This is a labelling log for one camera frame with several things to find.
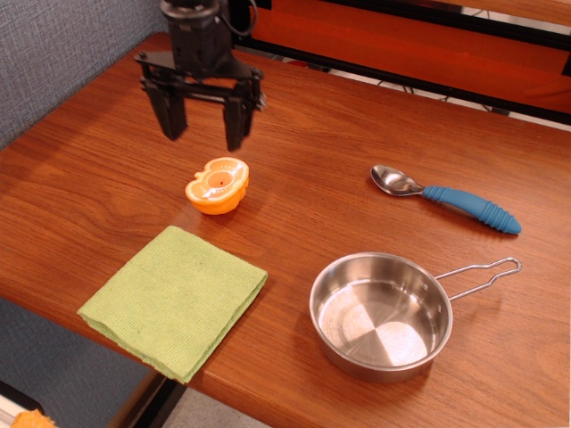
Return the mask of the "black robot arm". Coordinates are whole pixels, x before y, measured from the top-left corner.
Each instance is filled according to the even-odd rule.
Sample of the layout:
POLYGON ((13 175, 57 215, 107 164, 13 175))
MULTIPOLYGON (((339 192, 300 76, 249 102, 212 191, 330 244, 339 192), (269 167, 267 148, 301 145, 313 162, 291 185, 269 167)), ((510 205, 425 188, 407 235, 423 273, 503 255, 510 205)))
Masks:
POLYGON ((171 141, 187 128, 185 100, 223 106, 227 148, 238 150, 249 136, 252 116, 265 107, 263 72, 233 54, 233 37, 249 35, 255 24, 238 30, 227 1, 161 1, 171 49, 141 52, 141 84, 163 134, 171 141))

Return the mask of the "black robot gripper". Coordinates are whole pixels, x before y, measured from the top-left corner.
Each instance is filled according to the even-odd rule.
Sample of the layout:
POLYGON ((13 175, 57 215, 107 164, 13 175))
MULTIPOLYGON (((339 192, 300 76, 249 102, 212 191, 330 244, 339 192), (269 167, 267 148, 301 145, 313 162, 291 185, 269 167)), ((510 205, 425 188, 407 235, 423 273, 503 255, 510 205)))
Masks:
POLYGON ((162 133, 171 141, 180 138, 187 97, 224 103, 227 148, 238 150, 250 134, 253 112, 265 107, 263 73, 233 55, 231 30, 222 18, 169 19, 168 26, 169 51, 136 56, 162 133))

